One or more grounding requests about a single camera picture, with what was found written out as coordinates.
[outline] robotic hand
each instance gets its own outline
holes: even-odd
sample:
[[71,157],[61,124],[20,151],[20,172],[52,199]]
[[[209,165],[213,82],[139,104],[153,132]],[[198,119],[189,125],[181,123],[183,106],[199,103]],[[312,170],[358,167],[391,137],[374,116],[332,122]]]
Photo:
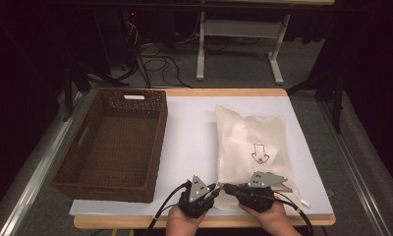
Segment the robotic hand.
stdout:
[[255,172],[249,183],[224,184],[226,194],[235,196],[241,205],[262,213],[269,210],[275,201],[271,185],[287,181],[285,177],[271,173]]
[[218,197],[220,188],[215,189],[216,184],[206,186],[196,175],[193,182],[186,186],[187,190],[181,194],[179,208],[184,215],[191,218],[199,218],[214,205],[214,199]]

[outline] basket handle hole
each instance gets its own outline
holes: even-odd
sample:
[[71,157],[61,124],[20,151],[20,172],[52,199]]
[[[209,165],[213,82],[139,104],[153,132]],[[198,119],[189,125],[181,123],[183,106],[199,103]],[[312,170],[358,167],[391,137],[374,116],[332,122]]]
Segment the basket handle hole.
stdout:
[[144,100],[143,95],[124,95],[124,99],[126,100]]

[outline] dark background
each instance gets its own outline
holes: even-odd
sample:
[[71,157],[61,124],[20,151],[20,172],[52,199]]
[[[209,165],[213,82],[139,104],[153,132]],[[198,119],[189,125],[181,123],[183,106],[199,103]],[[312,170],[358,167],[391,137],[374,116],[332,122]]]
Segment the dark background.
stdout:
[[[59,32],[48,27],[50,19],[44,4],[38,0],[0,1],[0,201],[59,109],[56,96],[63,86],[68,58],[56,43],[54,36]],[[393,1],[350,0],[337,4],[367,9],[370,14],[338,18],[320,13],[294,14],[285,40],[301,37],[307,43],[326,38],[312,77],[331,70],[337,60],[349,58],[342,73],[344,89],[393,177]],[[173,46],[172,32],[187,34],[188,26],[194,29],[194,18],[189,13],[144,11],[141,23],[143,31]],[[92,36],[91,42],[100,43],[93,38],[96,29],[91,12],[75,20],[89,30],[78,31],[75,38],[61,38],[60,42],[80,43],[85,33]],[[76,26],[65,30],[72,32]],[[70,46],[65,48],[78,53],[78,58],[105,57],[100,49],[85,55],[71,51]],[[108,70],[105,58],[94,63],[98,69]]]

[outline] wooden table edge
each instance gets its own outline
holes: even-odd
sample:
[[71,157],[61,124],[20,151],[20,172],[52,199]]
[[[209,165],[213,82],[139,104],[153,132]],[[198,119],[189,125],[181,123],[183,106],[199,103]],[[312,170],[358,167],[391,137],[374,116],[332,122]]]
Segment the wooden table edge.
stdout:
[[[289,216],[294,226],[305,226],[300,216]],[[76,215],[74,225],[80,229],[142,229],[147,228],[152,220],[150,216],[114,216],[114,215]],[[312,215],[309,220],[314,226],[333,225],[335,215]],[[167,216],[160,216],[155,228],[166,227]],[[259,227],[258,222],[251,216],[206,216],[200,228],[247,228]]]
[[282,88],[158,88],[156,90],[165,90],[167,96],[288,96]]

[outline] gray floor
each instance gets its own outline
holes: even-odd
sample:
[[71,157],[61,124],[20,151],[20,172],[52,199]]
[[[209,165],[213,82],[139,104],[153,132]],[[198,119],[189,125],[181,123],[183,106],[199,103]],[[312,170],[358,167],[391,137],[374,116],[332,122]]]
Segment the gray floor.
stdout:
[[[322,42],[302,44],[299,40],[284,42],[278,57],[285,81],[276,86],[272,80],[265,52],[271,50],[268,40],[251,44],[253,40],[234,38],[224,50],[221,42],[207,45],[205,80],[197,82],[197,49],[178,47],[175,50],[161,46],[160,55],[172,56],[179,67],[183,83],[193,88],[283,88],[287,89],[307,78],[319,52]],[[151,47],[143,55],[153,55]],[[157,69],[163,62],[152,61],[146,68]],[[149,72],[154,87],[169,86],[162,80],[162,71]],[[171,84],[177,84],[176,69],[171,65],[163,77]],[[140,73],[126,82],[132,87],[142,88],[144,81]],[[393,181],[377,156],[365,130],[357,119],[354,109],[345,95],[342,112],[343,134],[334,133],[328,123],[330,103],[315,102],[312,91],[303,91],[291,96],[295,112],[305,133],[324,187],[330,195],[337,221],[332,226],[315,227],[315,235],[393,235]],[[84,111],[78,110],[73,126],[67,137],[77,129],[77,119]],[[0,231],[21,197],[40,159],[48,152],[62,126],[63,109],[49,130],[45,133],[25,166],[11,186],[0,205]],[[56,154],[48,175],[32,202],[17,235],[90,235],[94,230],[80,230],[74,227],[73,218],[68,215],[71,200],[51,187],[51,176],[56,163],[62,157],[68,144],[64,139]],[[104,232],[99,235],[110,235]]]

